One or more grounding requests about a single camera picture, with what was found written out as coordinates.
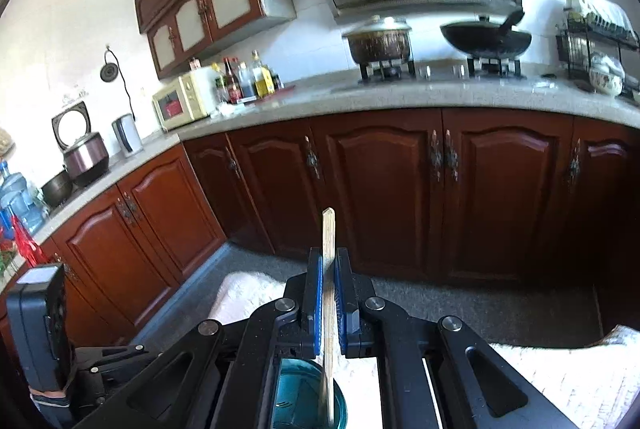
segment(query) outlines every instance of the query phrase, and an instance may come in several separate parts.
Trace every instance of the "microwave oven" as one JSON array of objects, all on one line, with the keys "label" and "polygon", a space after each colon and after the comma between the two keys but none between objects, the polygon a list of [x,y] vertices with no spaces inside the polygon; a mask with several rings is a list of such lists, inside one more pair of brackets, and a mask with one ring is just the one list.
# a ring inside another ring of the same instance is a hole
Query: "microwave oven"
[{"label": "microwave oven", "polygon": [[168,132],[209,117],[218,106],[216,79],[220,74],[207,66],[191,70],[154,94],[153,101],[162,129]]}]

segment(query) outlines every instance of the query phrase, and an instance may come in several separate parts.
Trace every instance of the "chopstick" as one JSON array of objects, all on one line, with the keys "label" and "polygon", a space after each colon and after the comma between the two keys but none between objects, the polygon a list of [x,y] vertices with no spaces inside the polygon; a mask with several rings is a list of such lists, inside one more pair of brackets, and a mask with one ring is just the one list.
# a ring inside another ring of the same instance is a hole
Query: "chopstick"
[{"label": "chopstick", "polygon": [[337,313],[334,299],[335,212],[329,207],[322,213],[322,356],[321,392],[318,409],[326,415],[329,428],[334,427],[334,343]]}]

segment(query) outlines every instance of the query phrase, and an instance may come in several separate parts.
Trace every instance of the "countertop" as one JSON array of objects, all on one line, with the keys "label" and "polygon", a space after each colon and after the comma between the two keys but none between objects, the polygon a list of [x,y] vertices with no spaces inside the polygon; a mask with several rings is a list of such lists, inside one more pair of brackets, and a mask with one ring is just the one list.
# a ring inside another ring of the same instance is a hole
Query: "countertop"
[{"label": "countertop", "polygon": [[[143,140],[144,148],[140,153],[125,159],[112,158],[108,173],[53,211],[43,228],[35,234],[34,240],[43,243],[95,197],[181,141],[268,122],[389,108],[479,106],[571,114],[640,129],[640,108],[635,102],[590,94],[561,78],[549,80],[528,77],[490,82],[452,79],[434,83],[418,79],[365,86],[357,83],[359,77],[357,70],[317,76],[297,82],[292,90],[267,101],[245,106],[232,116],[213,116],[169,133],[154,133]],[[12,268],[0,276],[0,291],[23,261],[18,256]]]}]

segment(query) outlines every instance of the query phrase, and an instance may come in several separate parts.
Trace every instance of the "screw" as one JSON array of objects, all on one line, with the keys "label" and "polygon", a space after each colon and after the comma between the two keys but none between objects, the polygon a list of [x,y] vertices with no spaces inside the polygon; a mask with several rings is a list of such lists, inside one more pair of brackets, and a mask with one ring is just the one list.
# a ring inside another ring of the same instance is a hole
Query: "screw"
[{"label": "screw", "polygon": [[296,307],[296,302],[288,297],[283,297],[276,301],[276,310],[280,312],[290,312]]},{"label": "screw", "polygon": [[369,310],[382,310],[385,304],[385,300],[382,297],[369,297],[369,299],[364,301],[364,306]]},{"label": "screw", "polygon": [[442,320],[442,327],[450,332],[459,332],[462,328],[462,321],[454,315],[449,315]]},{"label": "screw", "polygon": [[198,325],[200,335],[215,335],[218,332],[218,323],[213,319],[205,319]]}]

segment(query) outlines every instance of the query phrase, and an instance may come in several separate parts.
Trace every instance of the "wall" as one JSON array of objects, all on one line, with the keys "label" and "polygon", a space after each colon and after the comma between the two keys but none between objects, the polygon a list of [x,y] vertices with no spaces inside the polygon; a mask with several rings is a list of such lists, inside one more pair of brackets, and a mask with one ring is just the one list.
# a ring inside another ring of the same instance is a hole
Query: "wall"
[{"label": "wall", "polygon": [[[562,21],[566,0],[523,0],[526,16],[519,28],[532,33],[531,47],[522,55],[523,62],[548,65],[558,63],[556,24]],[[636,30],[640,30],[638,0],[611,0],[629,14]],[[263,60],[288,82],[323,72],[354,68],[349,48],[341,33],[351,26],[337,26],[324,0],[294,0],[298,18],[228,48],[214,59],[225,55],[250,59],[251,50],[258,49]],[[464,58],[440,33],[440,25],[472,15],[410,16],[413,27],[412,47],[417,60]],[[627,67],[640,75],[640,58],[632,53],[623,56]]]},{"label": "wall", "polygon": [[[640,29],[640,3],[613,0]],[[224,55],[249,59],[260,50],[263,59],[288,82],[307,76],[354,68],[348,45],[340,35],[324,0],[294,0],[298,18],[238,43]],[[521,24],[533,34],[523,55],[526,62],[558,62],[556,23],[564,0],[524,0],[527,15]],[[442,37],[439,26],[463,16],[410,16],[412,44],[418,60],[463,58]],[[84,98],[94,130],[102,133],[111,154],[118,151],[111,121],[128,112],[122,81],[103,83],[98,72],[105,44],[120,59],[133,99],[142,136],[159,129],[150,96],[161,87],[148,43],[138,33],[134,0],[11,0],[0,17],[0,126],[17,142],[10,168],[37,185],[62,168],[50,119],[65,102],[86,91]],[[640,75],[640,58],[625,56],[627,69]]]},{"label": "wall", "polygon": [[40,186],[62,170],[51,118],[81,91],[94,131],[119,150],[111,121],[129,112],[122,80],[99,77],[105,45],[118,56],[141,136],[159,128],[150,96],[161,87],[134,0],[11,0],[0,17],[0,126],[16,141],[9,157]]}]

